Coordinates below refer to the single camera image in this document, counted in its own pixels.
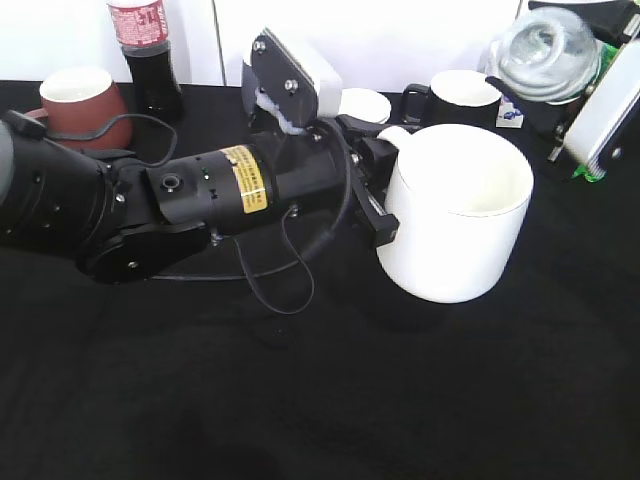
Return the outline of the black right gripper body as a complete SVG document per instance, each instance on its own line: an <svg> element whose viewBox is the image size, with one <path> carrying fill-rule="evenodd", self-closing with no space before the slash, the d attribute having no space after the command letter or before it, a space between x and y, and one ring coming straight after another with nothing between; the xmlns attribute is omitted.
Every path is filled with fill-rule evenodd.
<svg viewBox="0 0 640 480"><path fill-rule="evenodd" d="M602 179L639 116L639 5L530 1L489 48L487 84L566 156Z"/></svg>

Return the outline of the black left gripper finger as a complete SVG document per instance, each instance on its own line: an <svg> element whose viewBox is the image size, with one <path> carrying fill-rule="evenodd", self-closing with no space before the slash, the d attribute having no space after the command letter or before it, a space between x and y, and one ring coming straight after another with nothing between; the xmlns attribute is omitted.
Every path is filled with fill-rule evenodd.
<svg viewBox="0 0 640 480"><path fill-rule="evenodd" d="M335 139L342 143L356 143L364 138L402 143L411 134L420 130L419 125L373 123L349 115L338 115L335 122L337 125Z"/></svg>
<svg viewBox="0 0 640 480"><path fill-rule="evenodd" d="M381 206L359 178L352 181L352 191L355 216L364 230L366 245L375 249L392 243L399 229L396 216Z"/></svg>

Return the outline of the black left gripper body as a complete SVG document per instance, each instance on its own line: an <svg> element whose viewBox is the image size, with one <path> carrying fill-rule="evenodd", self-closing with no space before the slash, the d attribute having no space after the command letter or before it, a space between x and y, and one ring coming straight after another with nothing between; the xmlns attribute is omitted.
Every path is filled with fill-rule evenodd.
<svg viewBox="0 0 640 480"><path fill-rule="evenodd" d="M329 146L337 148L340 161L349 161L349 166L343 170L349 176L346 184L353 199L352 181L359 178L385 209L383 192L389 184L395 163L395 147L387 141L370 138L360 139L356 143L337 142L336 127L335 118L318 118L312 122L312 133L327 134Z"/></svg>

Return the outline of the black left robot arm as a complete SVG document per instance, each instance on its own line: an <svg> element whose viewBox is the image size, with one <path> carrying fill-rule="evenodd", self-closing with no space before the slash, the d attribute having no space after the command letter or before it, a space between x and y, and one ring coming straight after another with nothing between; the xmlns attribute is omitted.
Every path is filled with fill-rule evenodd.
<svg viewBox="0 0 640 480"><path fill-rule="evenodd" d="M379 203L398 151L382 126L347 115L300 133L255 122L242 144L156 163L128 150L74 150L15 110L1 119L1 244L66 258L94 281L145 280L249 230L334 212L296 256L313 258L354 217L372 247L399 220Z"/></svg>

